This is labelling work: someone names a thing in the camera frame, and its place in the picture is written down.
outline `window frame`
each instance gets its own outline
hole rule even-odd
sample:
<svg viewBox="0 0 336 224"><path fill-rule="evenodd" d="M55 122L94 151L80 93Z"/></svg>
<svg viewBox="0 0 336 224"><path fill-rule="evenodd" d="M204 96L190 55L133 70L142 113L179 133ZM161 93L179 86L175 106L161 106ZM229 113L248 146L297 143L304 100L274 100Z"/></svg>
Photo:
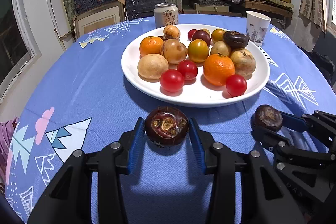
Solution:
<svg viewBox="0 0 336 224"><path fill-rule="evenodd" d="M28 22L23 0L12 0L12 5L17 27L28 52L15 64L0 84L0 104L3 102L6 94L8 94L10 89L14 86L19 76L41 57L41 51L37 46Z"/></svg>

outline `white plate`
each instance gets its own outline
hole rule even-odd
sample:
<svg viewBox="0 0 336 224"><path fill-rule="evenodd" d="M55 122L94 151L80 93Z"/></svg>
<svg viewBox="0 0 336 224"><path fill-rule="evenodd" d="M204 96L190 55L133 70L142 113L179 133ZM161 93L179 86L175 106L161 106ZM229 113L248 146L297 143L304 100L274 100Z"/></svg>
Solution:
<svg viewBox="0 0 336 224"><path fill-rule="evenodd" d="M181 31L180 42L187 47L190 43L187 34L191 29L206 28L211 33L219 27L203 25L203 24L179 24L176 25ZM183 90L177 94L172 94L164 91L161 88L159 80L149 80L141 78L138 74L137 65L140 60L139 46L145 37L163 35L163 29L158 28L149 31L135 40L133 40L125 49L121 58L121 67L127 80L143 93L162 100L181 106L189 107L218 107L225 106L245 100L258 92L266 85L269 78L269 64L261 50L252 42L249 42L246 47L254 56L256 60L256 70L252 77L247 80L247 90L242 96L230 98L226 88L216 87L211 85L203 76L203 64L198 67L198 75L196 81L185 83ZM169 68L176 68L176 65L170 65Z"/></svg>

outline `purple fabric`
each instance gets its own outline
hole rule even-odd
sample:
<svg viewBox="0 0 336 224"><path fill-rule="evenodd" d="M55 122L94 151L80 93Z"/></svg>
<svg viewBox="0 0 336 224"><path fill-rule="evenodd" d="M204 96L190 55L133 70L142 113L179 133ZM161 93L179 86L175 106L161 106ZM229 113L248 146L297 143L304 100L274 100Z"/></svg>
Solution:
<svg viewBox="0 0 336 224"><path fill-rule="evenodd" d="M19 118L0 123L0 181L5 181L7 157L9 152L9 145L14 133L13 124L17 124Z"/></svg>

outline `window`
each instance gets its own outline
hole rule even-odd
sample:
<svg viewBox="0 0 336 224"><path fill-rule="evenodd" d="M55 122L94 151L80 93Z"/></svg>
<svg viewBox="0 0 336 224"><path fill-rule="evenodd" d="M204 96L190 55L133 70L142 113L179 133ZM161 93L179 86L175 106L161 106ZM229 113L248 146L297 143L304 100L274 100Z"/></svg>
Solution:
<svg viewBox="0 0 336 224"><path fill-rule="evenodd" d="M336 25L336 0L334 0L333 24Z"/></svg>
<svg viewBox="0 0 336 224"><path fill-rule="evenodd" d="M0 103L19 74L40 56L23 0L0 0Z"/></svg>
<svg viewBox="0 0 336 224"><path fill-rule="evenodd" d="M0 82L25 56L27 48L16 25L11 0L1 0L0 5Z"/></svg>

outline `yellow tomato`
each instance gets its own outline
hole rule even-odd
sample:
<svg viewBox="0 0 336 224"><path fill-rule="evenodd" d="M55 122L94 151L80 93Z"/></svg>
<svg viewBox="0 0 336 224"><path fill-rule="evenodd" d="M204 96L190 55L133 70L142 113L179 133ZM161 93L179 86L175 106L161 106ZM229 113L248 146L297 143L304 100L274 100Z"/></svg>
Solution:
<svg viewBox="0 0 336 224"><path fill-rule="evenodd" d="M188 46L188 56L195 63L202 63L209 56L209 48L204 40L196 39Z"/></svg>

